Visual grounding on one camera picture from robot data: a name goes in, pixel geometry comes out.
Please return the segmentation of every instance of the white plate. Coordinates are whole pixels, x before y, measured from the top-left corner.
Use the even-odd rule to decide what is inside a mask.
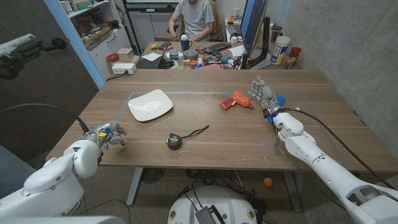
[[[173,102],[162,90],[154,90],[129,101],[130,111],[138,121],[155,119],[172,107]]]

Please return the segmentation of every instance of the gray t-shirt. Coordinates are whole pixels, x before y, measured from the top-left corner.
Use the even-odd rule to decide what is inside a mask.
[[[189,4],[188,0],[183,0],[175,8],[173,16],[176,19],[183,16],[185,34],[190,40],[203,32],[207,23],[214,22],[213,10],[208,0],[198,0],[194,5]],[[201,41],[209,40],[210,34]]]

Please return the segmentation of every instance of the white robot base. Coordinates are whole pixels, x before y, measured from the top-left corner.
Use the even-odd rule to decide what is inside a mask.
[[[169,212],[168,224],[197,224],[199,221],[195,216],[195,208],[201,210],[202,207],[210,208],[212,205],[215,206],[226,224],[257,223],[251,204],[233,190],[211,185],[195,188],[195,193],[197,198],[191,190],[174,202]],[[214,212],[211,216],[216,223],[219,223]]]

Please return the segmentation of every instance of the black stand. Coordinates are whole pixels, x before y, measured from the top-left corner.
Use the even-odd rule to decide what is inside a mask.
[[[264,18],[264,32],[262,34],[261,54],[260,54],[260,56],[256,57],[255,59],[253,59],[251,61],[248,61],[248,62],[246,62],[247,59],[245,60],[245,56],[244,56],[243,59],[244,59],[244,62],[246,62],[245,63],[246,66],[244,68],[242,66],[241,68],[250,69],[267,58],[268,46],[269,46],[268,40],[269,40],[269,17],[265,17]]]

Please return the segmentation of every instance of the power strip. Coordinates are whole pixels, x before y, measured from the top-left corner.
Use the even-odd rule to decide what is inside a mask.
[[[112,67],[112,71],[114,74],[124,74],[127,70],[127,74],[134,74],[136,72],[137,67],[135,63],[116,63]]]

